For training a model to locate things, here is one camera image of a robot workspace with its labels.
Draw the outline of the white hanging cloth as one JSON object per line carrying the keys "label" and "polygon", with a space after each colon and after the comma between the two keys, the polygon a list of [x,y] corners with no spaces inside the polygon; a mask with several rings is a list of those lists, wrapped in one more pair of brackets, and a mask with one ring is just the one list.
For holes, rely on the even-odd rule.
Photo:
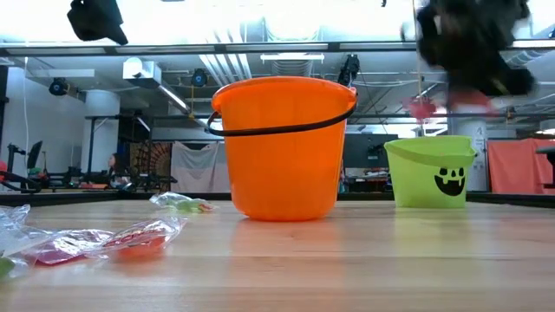
{"label": "white hanging cloth", "polygon": [[172,192],[228,193],[230,180],[225,145],[222,142],[200,144],[172,144],[170,164]]}

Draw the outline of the orange candy in clear wrapper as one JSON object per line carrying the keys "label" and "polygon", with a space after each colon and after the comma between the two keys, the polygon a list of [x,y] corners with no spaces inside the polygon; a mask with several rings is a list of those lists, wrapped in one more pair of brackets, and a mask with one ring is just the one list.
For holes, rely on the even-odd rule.
{"label": "orange candy in clear wrapper", "polygon": [[86,251],[85,256],[122,262],[154,257],[181,233],[187,221],[182,217],[160,217],[132,224]]}

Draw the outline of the pink candy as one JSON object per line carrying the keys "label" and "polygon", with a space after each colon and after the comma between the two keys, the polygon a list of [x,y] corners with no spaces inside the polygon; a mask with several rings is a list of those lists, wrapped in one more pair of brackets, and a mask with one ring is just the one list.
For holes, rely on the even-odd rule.
{"label": "pink candy", "polygon": [[53,231],[44,243],[21,254],[44,265],[67,263],[92,254],[113,235],[111,231],[97,229]]}

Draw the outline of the black hanging device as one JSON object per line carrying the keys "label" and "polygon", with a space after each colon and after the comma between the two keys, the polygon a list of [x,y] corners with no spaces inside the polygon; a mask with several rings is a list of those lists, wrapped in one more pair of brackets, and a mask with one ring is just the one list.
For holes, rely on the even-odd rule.
{"label": "black hanging device", "polygon": [[350,87],[360,70],[360,61],[357,55],[349,55],[340,69],[337,82],[345,87]]}

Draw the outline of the clear candy wrapper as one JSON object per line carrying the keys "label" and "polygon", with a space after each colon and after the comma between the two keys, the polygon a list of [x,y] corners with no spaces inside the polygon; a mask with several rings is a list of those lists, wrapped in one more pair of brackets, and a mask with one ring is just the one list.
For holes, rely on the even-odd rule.
{"label": "clear candy wrapper", "polygon": [[25,224],[30,205],[18,207],[0,206],[0,257],[46,243],[50,234]]}

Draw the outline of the black vertical frame post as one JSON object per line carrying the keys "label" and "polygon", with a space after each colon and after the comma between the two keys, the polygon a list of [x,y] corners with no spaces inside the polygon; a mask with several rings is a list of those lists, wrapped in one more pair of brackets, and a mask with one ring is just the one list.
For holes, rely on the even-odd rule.
{"label": "black vertical frame post", "polygon": [[7,84],[8,84],[9,68],[7,66],[0,66],[0,148],[3,143],[3,129],[5,119],[5,106],[9,99],[7,97]]}

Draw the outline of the black table edge rail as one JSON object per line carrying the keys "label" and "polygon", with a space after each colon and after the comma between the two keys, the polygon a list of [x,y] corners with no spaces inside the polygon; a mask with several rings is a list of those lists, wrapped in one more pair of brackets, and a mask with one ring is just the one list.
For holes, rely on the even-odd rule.
{"label": "black table edge rail", "polygon": [[[118,192],[44,192],[21,194],[16,192],[0,193],[0,205],[31,206],[70,205],[117,200],[148,200],[152,193],[139,192],[120,194]],[[340,193],[338,201],[390,201],[394,199],[391,192],[374,193]],[[487,192],[468,192],[467,202],[518,205],[555,209],[555,195],[495,194]]]}

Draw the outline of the orange hanging cloth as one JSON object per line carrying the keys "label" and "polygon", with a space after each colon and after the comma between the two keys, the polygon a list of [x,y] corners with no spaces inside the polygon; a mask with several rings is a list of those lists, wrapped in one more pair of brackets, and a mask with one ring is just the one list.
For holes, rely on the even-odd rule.
{"label": "orange hanging cloth", "polygon": [[555,140],[489,140],[487,156],[493,193],[555,195],[552,165],[541,147],[555,147]]}

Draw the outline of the white round pillar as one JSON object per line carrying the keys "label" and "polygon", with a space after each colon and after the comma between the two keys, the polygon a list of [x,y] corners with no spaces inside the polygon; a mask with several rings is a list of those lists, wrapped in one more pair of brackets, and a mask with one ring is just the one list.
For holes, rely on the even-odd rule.
{"label": "white round pillar", "polygon": [[86,93],[85,121],[82,139],[82,171],[92,172],[108,169],[108,161],[117,150],[121,98],[118,94],[93,89]]}
{"label": "white round pillar", "polygon": [[473,163],[468,169],[467,190],[469,192],[486,192],[488,185],[488,167],[486,151],[486,118],[485,117],[448,117],[448,133],[467,136],[475,151]]}

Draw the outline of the small black monitor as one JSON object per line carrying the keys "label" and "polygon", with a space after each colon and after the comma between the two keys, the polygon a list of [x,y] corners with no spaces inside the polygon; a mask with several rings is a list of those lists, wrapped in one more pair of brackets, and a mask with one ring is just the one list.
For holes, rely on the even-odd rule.
{"label": "small black monitor", "polygon": [[30,151],[28,152],[28,158],[27,158],[27,165],[26,168],[27,169],[32,169],[36,167],[36,162],[38,160],[38,157],[40,155],[42,149],[42,141],[37,141],[31,148]]}

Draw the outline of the grey horizontal frame bar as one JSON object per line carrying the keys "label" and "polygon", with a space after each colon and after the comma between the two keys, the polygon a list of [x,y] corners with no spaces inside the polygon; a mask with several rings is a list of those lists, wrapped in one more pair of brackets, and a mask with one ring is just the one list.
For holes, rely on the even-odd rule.
{"label": "grey horizontal frame bar", "polygon": [[97,55],[218,55],[251,53],[342,53],[414,51],[415,42],[248,42],[135,46],[7,46],[0,57]]}

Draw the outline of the white ceiling duct box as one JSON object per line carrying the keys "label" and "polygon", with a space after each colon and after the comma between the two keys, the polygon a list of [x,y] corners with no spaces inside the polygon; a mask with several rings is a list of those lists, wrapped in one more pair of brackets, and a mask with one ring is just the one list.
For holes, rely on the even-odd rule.
{"label": "white ceiling duct box", "polygon": [[122,78],[135,86],[157,88],[162,83],[162,71],[154,61],[129,57],[123,62]]}

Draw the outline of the green candy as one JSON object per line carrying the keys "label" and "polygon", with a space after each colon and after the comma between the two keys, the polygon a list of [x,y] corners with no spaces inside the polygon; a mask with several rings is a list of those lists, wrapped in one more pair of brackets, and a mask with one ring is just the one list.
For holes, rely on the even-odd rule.
{"label": "green candy", "polygon": [[217,208],[216,205],[202,198],[189,198],[176,192],[157,193],[149,201],[159,207],[166,207],[185,213],[207,213]]}
{"label": "green candy", "polygon": [[28,264],[18,257],[0,257],[0,283],[18,278],[28,270]]}

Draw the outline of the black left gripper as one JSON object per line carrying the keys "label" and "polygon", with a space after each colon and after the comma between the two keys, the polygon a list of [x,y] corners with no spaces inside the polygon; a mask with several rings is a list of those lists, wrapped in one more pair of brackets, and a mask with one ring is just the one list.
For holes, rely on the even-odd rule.
{"label": "black left gripper", "polygon": [[83,42],[109,39],[121,46],[128,44],[116,0],[72,0],[67,18]]}

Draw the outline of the red candy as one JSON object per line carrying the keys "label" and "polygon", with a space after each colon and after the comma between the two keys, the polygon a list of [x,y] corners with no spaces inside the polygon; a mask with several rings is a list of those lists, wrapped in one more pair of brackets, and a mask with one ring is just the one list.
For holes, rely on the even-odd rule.
{"label": "red candy", "polygon": [[405,100],[402,108],[419,123],[433,118],[440,109],[445,109],[445,112],[458,108],[483,109],[486,113],[493,111],[490,98],[476,90],[447,91],[443,101],[420,95]]}

